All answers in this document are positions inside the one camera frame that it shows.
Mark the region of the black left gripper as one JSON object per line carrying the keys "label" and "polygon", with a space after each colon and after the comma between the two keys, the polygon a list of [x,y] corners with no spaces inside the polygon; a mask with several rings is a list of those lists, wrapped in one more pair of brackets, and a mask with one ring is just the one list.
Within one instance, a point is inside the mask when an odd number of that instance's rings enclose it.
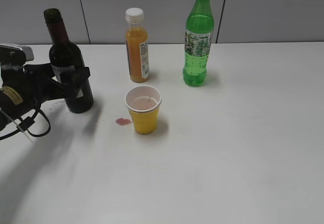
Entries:
{"label": "black left gripper", "polygon": [[13,69],[2,65],[1,108],[6,113],[27,113],[49,100],[76,99],[89,77],[88,67],[63,70],[45,63]]}

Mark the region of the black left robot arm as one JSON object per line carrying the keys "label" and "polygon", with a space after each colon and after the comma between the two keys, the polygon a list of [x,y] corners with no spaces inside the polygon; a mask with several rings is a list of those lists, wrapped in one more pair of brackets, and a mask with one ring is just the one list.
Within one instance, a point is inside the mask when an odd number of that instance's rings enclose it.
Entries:
{"label": "black left robot arm", "polygon": [[1,70],[1,130],[12,121],[50,100],[75,97],[90,77],[88,67],[64,72],[63,83],[53,79],[52,66],[30,64],[20,70]]}

